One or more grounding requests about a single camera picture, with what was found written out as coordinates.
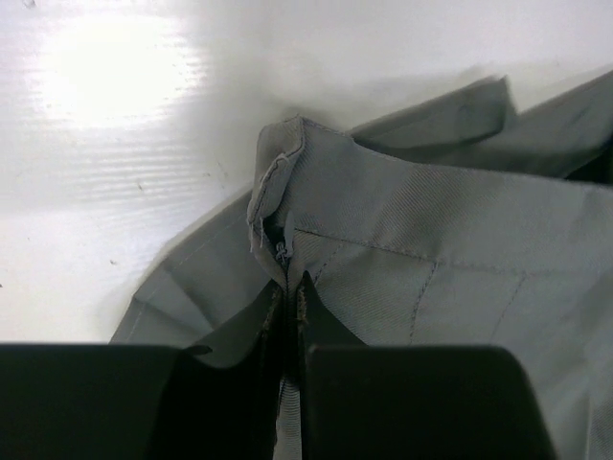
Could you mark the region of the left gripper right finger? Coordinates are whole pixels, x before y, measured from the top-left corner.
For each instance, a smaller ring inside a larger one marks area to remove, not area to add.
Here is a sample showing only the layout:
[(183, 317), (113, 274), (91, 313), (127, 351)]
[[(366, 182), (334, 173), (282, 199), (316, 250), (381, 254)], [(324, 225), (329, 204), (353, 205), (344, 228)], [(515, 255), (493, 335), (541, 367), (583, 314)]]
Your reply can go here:
[(369, 346), (296, 291), (306, 459), (553, 459), (530, 381), (496, 346)]

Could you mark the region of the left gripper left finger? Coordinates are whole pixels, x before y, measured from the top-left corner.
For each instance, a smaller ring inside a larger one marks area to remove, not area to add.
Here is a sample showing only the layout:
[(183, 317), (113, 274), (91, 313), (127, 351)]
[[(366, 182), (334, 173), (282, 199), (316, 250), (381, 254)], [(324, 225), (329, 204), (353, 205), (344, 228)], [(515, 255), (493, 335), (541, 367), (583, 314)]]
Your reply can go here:
[(5, 459), (269, 459), (282, 291), (267, 285), (186, 348), (1, 349)]

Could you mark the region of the grey pleated skirt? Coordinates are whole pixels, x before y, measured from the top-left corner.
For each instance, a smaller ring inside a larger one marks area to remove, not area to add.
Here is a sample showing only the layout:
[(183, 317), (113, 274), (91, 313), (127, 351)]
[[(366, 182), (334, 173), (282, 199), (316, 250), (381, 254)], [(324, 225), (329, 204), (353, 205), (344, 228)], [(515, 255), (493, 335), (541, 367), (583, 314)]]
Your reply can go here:
[(612, 455), (612, 77), (517, 113), (479, 80), (341, 133), (265, 127), (254, 190), (179, 243), (114, 340), (188, 345), (268, 282), (295, 346), (299, 280), (370, 345), (493, 344), (557, 454)]

